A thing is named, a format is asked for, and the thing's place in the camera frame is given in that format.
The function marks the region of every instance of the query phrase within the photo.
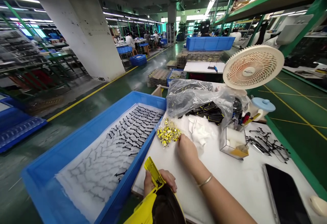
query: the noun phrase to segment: smartphone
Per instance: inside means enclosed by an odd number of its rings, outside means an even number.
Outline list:
[[[311,224],[293,178],[268,164],[264,172],[276,223]]]

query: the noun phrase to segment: green floor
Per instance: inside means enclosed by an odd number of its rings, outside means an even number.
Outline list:
[[[22,169],[39,155],[56,145],[77,128],[93,119],[132,90],[152,93],[155,88],[147,87],[147,75],[154,68],[165,68],[166,63],[169,60],[175,59],[176,54],[182,50],[182,47],[183,44],[179,43],[166,49],[164,52],[152,58],[147,65],[138,67],[127,73],[53,119],[45,128],[19,143],[9,152],[1,154],[1,223],[42,223],[20,178]],[[327,159],[325,159],[326,157],[324,157],[326,139],[323,138],[323,136],[327,137],[327,94],[284,73],[280,73],[278,78],[302,94],[314,96],[308,98],[325,108],[322,109],[303,96],[290,95],[298,93],[287,87],[278,79],[272,80],[266,87],[262,86],[252,91],[254,96],[268,98],[275,104],[277,110],[270,114],[272,121],[283,133],[289,144],[295,149],[310,171],[312,171],[319,182],[327,189],[327,176],[323,167],[323,165],[326,165],[327,161]],[[99,87],[92,91],[88,91],[83,96],[79,97],[78,100],[86,97],[98,88]],[[295,112],[276,96],[280,97],[280,99],[292,107]],[[308,123],[314,125],[315,130],[309,126]],[[139,199],[134,197],[129,198],[122,217],[126,218],[129,216],[139,201]]]
[[[314,175],[305,175],[308,181],[326,198],[327,94],[284,72],[251,94],[276,106],[269,118]]]

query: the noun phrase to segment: desk fan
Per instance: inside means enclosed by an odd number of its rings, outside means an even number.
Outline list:
[[[276,77],[284,66],[284,55],[268,45],[255,45],[231,56],[224,68],[226,85],[236,90],[262,86]]]

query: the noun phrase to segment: bangle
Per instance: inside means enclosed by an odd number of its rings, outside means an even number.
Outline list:
[[[211,173],[210,177],[202,184],[199,184],[198,187],[202,187],[203,185],[207,184],[211,180],[211,178],[212,178],[212,173]]]

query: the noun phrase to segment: yellow floor line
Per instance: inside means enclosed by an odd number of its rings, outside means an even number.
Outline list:
[[[297,111],[295,111],[293,108],[291,108],[286,102],[284,102],[278,95],[276,95],[274,92],[272,92],[271,89],[269,89],[266,85],[264,85],[267,90],[269,90],[271,93],[273,93],[274,96],[276,96],[282,103],[285,104],[289,109],[291,109],[296,115],[298,115],[304,122],[306,122],[315,132],[317,132],[322,138],[327,140],[327,138],[320,133],[319,130],[317,130],[315,127],[313,127],[304,117],[302,117]]]
[[[168,50],[171,46],[169,46],[168,48],[164,49],[163,51],[160,51],[159,53],[157,53],[156,55],[152,56],[151,58],[149,58],[147,61],[151,60],[153,57],[156,57],[157,55],[161,54],[162,52]],[[115,78],[114,80],[110,81],[109,83],[106,83],[104,86],[98,88],[96,91],[92,92],[91,94],[87,95],[86,97],[80,99],[79,101],[75,102],[74,104],[70,105],[69,107],[65,108],[64,110],[60,111],[59,113],[55,114],[54,116],[52,116],[51,118],[47,119],[47,122],[55,119],[56,117],[58,117],[59,115],[63,114],[64,112],[67,112],[69,109],[73,108],[74,106],[76,106],[77,104],[81,103],[82,101],[86,100],[87,98],[89,98],[90,96],[93,96],[95,93],[99,92],[100,90],[102,90],[103,88],[107,87],[108,85],[110,85],[111,83],[113,83],[114,81],[118,80],[119,78],[121,78],[122,76],[125,76],[126,74],[128,74],[129,72],[133,71],[134,69],[136,69],[138,66],[133,67],[131,70],[123,73],[122,75],[118,76],[117,78]]]
[[[297,93],[299,93],[301,96],[307,98],[309,101],[311,101],[312,103],[316,104],[318,107],[324,109],[327,112],[327,109],[324,108],[323,106],[320,106],[318,103],[314,102],[313,100],[311,100],[310,98],[306,97],[304,94],[298,92],[296,89],[292,88],[291,86],[289,86],[288,84],[284,83],[283,81],[281,81],[280,79],[276,78],[279,82],[282,82],[283,84],[285,84],[287,87],[291,88],[292,90],[296,91]]]
[[[296,95],[296,96],[302,96],[302,95],[298,95],[298,94],[289,94],[289,93],[281,93],[281,92],[275,92],[276,94],[282,94],[282,95]],[[323,98],[323,99],[327,99],[327,97],[321,97],[321,96],[307,96],[307,97],[314,97],[314,98]]]
[[[294,122],[294,121],[288,121],[288,120],[283,120],[283,119],[279,119],[279,118],[270,118],[270,119],[279,120],[279,121],[284,121],[284,122],[289,122],[289,123],[294,123],[294,124],[308,125],[308,124],[304,124],[304,123],[299,123],[299,122]],[[317,126],[317,125],[313,125],[313,127],[327,129],[327,127]]]

